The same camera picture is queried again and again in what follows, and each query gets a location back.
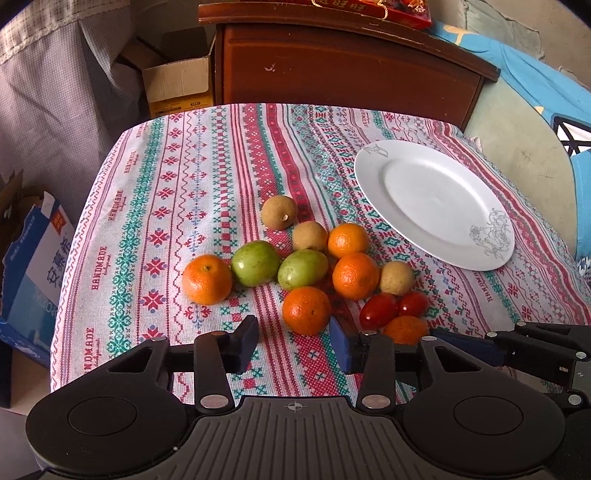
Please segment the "mandarin orange hidden front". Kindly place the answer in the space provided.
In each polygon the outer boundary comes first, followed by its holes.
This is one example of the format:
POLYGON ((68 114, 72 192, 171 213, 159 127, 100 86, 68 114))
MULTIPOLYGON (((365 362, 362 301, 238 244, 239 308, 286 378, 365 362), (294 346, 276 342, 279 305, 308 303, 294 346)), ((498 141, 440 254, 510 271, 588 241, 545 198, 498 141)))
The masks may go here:
POLYGON ((384 329, 383 334, 394 343, 402 345, 418 345, 421 339, 430 334, 428 323, 414 316, 394 318, 384 329))

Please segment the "red cherry tomato large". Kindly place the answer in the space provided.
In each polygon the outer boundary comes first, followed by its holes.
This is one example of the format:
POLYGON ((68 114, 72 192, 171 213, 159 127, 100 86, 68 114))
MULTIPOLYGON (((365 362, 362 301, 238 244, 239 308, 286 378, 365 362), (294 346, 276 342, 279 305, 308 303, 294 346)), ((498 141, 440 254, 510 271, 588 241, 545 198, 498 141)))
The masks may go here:
POLYGON ((379 331, 399 315, 399 298, 389 293, 378 293, 363 305, 360 312, 360 327, 363 330, 379 331))

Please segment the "red cherry tomato small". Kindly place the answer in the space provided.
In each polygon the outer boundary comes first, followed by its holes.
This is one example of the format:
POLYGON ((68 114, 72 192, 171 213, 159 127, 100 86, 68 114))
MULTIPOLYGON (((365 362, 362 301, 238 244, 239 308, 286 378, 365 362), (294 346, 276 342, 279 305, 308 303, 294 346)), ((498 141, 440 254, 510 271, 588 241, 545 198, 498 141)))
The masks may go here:
POLYGON ((429 309, 430 301, 426 294, 411 291, 399 299, 399 315, 422 318, 429 309))

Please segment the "brown longan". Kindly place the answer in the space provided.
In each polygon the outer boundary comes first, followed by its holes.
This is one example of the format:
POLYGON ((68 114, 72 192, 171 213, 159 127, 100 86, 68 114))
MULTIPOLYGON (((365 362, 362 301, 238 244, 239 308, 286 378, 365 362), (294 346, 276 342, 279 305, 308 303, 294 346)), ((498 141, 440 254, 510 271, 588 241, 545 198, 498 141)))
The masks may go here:
POLYGON ((380 290, 384 293, 403 296, 411 291, 415 274, 405 262, 391 261, 382 268, 380 290))
POLYGON ((325 251, 328 243, 328 232, 315 221, 297 224, 293 233, 293 248, 295 251, 311 249, 325 251))
POLYGON ((271 230, 287 229, 297 220, 297 203, 287 196, 270 197, 263 203, 260 217, 271 230))

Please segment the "green fruit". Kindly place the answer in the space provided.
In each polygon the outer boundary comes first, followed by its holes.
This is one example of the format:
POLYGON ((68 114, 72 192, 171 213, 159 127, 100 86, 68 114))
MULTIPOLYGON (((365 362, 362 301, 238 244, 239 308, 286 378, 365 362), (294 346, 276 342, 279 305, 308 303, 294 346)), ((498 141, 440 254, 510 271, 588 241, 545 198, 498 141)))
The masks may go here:
POLYGON ((246 243, 231 258, 231 270, 242 286, 256 287, 270 283, 280 269, 279 252, 269 242, 246 243))
POLYGON ((298 250, 283 260, 277 272, 277 281, 283 290, 291 291, 317 284, 328 270, 329 260, 324 253, 311 249, 298 250))

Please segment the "mandarin orange top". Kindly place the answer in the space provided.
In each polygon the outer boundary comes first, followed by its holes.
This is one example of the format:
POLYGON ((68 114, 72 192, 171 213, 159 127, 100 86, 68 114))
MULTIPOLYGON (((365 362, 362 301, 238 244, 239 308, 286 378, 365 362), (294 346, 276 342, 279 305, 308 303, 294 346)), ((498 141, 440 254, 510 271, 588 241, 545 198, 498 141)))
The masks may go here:
POLYGON ((342 258, 353 253, 367 253, 370 249, 370 238, 361 225, 355 223, 341 224, 328 237, 328 252, 335 258, 342 258))

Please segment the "white floral plate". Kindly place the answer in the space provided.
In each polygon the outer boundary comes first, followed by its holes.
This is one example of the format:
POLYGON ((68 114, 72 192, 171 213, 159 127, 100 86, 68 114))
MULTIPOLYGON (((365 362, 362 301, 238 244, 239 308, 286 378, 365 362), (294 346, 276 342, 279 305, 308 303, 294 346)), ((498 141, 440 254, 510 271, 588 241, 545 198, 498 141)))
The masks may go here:
POLYGON ((363 195, 394 231, 431 256, 472 271, 504 266, 512 221, 496 194, 466 166, 433 148, 382 140, 356 153, 363 195))

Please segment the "black metal rack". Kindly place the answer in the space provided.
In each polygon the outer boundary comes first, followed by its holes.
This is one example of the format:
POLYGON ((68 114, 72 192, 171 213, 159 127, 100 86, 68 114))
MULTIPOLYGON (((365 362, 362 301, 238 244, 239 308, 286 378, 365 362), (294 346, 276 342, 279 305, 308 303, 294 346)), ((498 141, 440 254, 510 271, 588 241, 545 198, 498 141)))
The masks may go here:
POLYGON ((556 115, 553 118, 552 129, 568 157, 591 148, 591 128, 586 123, 556 115))

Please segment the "blue white carton box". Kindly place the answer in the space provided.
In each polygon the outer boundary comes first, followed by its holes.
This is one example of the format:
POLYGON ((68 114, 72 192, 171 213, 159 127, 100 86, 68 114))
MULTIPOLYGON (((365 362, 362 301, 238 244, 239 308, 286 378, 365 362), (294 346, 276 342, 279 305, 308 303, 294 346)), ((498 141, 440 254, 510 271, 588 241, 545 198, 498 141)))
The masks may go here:
POLYGON ((1 340, 44 367, 73 235, 60 202, 45 192, 1 258, 1 340))

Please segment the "open cardboard box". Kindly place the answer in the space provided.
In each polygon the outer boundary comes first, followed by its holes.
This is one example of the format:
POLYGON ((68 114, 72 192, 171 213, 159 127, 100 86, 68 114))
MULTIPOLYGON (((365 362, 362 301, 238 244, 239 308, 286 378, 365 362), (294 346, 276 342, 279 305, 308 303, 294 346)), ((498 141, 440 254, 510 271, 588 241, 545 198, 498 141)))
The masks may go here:
POLYGON ((194 27, 165 33, 158 48, 135 37, 120 58, 141 74, 144 104, 157 118, 214 104, 213 47, 205 30, 194 27))

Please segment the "checkered grey curtain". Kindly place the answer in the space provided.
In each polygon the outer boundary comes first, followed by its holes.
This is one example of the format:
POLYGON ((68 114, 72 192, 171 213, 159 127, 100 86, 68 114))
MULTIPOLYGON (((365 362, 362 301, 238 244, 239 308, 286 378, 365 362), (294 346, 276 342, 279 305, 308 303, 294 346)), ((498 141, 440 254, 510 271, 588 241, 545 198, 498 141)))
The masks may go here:
POLYGON ((133 32, 128 1, 33 1, 1 29, 1 174, 22 171, 71 220, 138 117, 139 76, 117 62, 133 32))

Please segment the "dark wooden cabinet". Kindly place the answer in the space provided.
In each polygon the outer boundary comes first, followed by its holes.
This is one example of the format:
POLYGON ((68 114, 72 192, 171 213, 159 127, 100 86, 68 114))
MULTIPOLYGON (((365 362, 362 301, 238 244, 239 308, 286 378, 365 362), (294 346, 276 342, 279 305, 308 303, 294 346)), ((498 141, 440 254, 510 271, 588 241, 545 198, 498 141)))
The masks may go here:
POLYGON ((466 128, 491 63, 424 31, 307 1, 211 1, 218 104, 290 103, 409 114, 466 128))

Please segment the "red snack gift box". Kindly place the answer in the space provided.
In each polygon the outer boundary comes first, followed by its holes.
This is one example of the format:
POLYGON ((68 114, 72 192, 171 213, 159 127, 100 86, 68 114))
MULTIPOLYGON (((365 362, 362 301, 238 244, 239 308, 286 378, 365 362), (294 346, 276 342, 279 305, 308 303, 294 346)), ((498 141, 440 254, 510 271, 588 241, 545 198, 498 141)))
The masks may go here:
POLYGON ((300 4, 347 11, 417 30, 433 25, 429 3, 424 0, 311 0, 300 4))

